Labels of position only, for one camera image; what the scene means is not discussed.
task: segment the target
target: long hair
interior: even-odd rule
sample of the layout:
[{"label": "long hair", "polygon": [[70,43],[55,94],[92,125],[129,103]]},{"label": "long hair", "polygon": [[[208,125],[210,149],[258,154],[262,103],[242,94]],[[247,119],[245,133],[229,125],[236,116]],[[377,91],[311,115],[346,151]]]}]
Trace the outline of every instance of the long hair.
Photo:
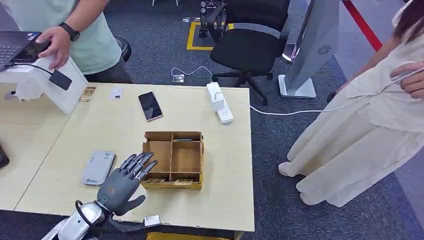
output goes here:
[{"label": "long hair", "polygon": [[418,38],[424,31],[424,0],[410,1],[413,2],[403,11],[399,24],[394,30],[396,38],[403,38],[408,30],[412,29],[406,41],[407,44]]}]

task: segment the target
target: robot hand finger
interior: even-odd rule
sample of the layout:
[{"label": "robot hand finger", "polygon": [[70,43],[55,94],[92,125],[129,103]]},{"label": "robot hand finger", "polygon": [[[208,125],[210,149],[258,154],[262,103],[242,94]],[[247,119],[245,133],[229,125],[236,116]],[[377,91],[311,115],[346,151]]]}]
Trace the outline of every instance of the robot hand finger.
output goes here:
[{"label": "robot hand finger", "polygon": [[152,162],[150,162],[143,171],[141,171],[139,174],[136,175],[136,179],[138,179],[138,181],[141,181],[142,179],[145,178],[145,176],[150,172],[150,170],[152,170],[152,168],[154,166],[156,166],[156,164],[158,164],[158,160],[154,160]]},{"label": "robot hand finger", "polygon": [[135,157],[137,157],[137,154],[132,154],[131,156],[129,156],[125,161],[123,161],[119,168],[124,169]]},{"label": "robot hand finger", "polygon": [[139,163],[140,159],[144,156],[144,153],[140,153],[139,155],[136,155],[136,157],[132,158],[129,163],[126,165],[124,170],[126,170],[126,173],[130,173],[136,165]]},{"label": "robot hand finger", "polygon": [[149,161],[149,159],[151,159],[153,157],[153,155],[154,155],[153,152],[144,152],[144,153],[140,154],[139,156],[137,156],[137,158],[139,158],[139,157],[140,158],[139,158],[137,165],[131,171],[133,177],[140,173],[143,166]]}]

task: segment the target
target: card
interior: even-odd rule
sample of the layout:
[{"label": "card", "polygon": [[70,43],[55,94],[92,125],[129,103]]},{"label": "card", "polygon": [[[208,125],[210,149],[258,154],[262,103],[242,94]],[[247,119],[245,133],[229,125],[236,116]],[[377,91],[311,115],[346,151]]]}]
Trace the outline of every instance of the card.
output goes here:
[{"label": "card", "polygon": [[88,86],[82,92],[81,97],[79,97],[80,102],[90,102],[93,97],[94,91],[96,90],[95,86]]},{"label": "card", "polygon": [[164,178],[149,178],[145,181],[141,181],[142,184],[161,184],[165,182]]},{"label": "card", "polygon": [[174,185],[191,185],[193,183],[192,179],[177,179],[173,184]]},{"label": "card", "polygon": [[116,86],[116,87],[112,88],[112,91],[110,91],[110,94],[109,94],[109,100],[120,100],[120,99],[122,99],[123,90],[124,89],[120,86]]}]

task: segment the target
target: black rectangular object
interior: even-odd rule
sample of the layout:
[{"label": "black rectangular object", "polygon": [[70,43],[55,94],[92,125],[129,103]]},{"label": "black rectangular object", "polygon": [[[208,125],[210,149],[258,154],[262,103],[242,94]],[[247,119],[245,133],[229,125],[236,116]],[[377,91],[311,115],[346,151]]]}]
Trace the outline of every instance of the black rectangular object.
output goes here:
[{"label": "black rectangular object", "polygon": [[138,96],[138,100],[140,101],[144,115],[148,122],[163,116],[158,100],[152,91]]},{"label": "black rectangular object", "polygon": [[72,80],[57,69],[54,70],[53,74],[48,80],[65,91],[68,90],[69,86],[72,84]]}]

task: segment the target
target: laptop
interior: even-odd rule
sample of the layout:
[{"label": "laptop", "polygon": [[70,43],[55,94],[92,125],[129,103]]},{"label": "laptop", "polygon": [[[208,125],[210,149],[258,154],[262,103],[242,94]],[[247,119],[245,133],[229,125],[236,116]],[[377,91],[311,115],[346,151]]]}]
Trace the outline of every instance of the laptop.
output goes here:
[{"label": "laptop", "polygon": [[0,31],[0,71],[5,70],[7,64],[16,60],[21,62],[27,60],[26,62],[31,63],[37,60],[39,50],[25,49],[36,45],[35,40],[40,35],[41,32],[38,31]]}]

